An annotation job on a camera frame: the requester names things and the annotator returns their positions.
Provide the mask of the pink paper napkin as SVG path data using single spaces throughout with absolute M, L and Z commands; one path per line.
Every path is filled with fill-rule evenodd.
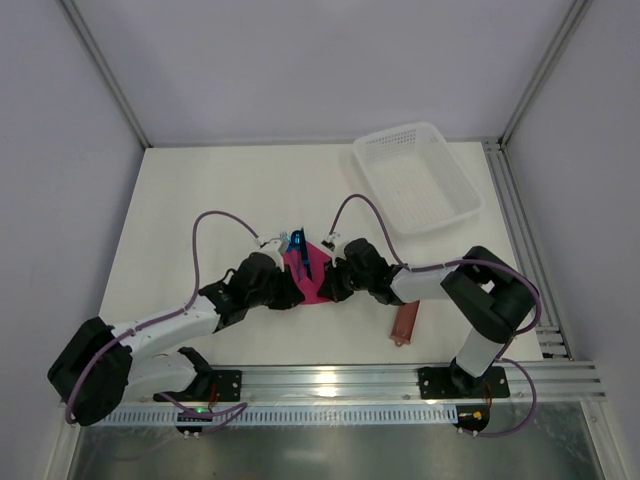
M 304 295 L 302 305 L 328 303 L 329 299 L 319 295 L 319 289 L 325 279 L 324 266 L 331 260 L 331 256 L 322 246 L 310 242 L 306 246 L 311 275 L 308 275 L 300 251 L 293 247 L 289 247 L 284 254 L 284 263 L 290 268 L 295 285 Z

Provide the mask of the blue metallic fork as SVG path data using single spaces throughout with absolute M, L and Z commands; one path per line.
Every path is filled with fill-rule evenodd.
M 284 249 L 284 251 L 287 251 L 290 247 L 291 244 L 291 236 L 289 233 L 287 233 L 286 231 L 282 231 L 280 233 L 280 239 L 281 239 L 281 243 L 282 243 L 282 248 Z

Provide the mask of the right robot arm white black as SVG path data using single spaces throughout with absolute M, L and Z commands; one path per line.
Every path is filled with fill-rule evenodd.
M 502 369 L 494 363 L 538 308 L 540 297 L 531 282 L 490 250 L 474 246 L 459 259 L 419 267 L 390 264 L 367 240 L 356 239 L 325 263 L 318 296 L 340 303 L 357 291 L 393 306 L 450 300 L 471 325 L 448 366 L 417 370 L 423 399 L 479 398 L 487 386 L 499 398 L 509 396 L 500 384 Z

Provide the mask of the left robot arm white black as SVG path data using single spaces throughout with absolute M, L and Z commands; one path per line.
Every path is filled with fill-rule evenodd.
M 253 308 L 289 310 L 303 300 L 289 266 L 254 252 L 174 311 L 120 326 L 101 317 L 85 321 L 47 378 L 66 404 L 67 422 L 82 426 L 122 401 L 207 401 L 219 378 L 187 341 L 230 327 Z

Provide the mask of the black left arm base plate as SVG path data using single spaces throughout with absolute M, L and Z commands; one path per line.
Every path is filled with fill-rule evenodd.
M 237 402 L 240 400 L 243 372 L 241 370 L 214 369 L 197 373 L 184 389 L 163 391 L 153 396 L 156 402 L 167 402 L 164 394 L 173 400 L 184 402 Z

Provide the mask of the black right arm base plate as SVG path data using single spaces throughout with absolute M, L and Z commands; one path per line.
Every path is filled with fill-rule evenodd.
M 422 367 L 417 370 L 420 398 L 423 400 L 497 399 L 510 397 L 505 369 L 491 366 L 481 377 L 472 377 L 451 366 Z

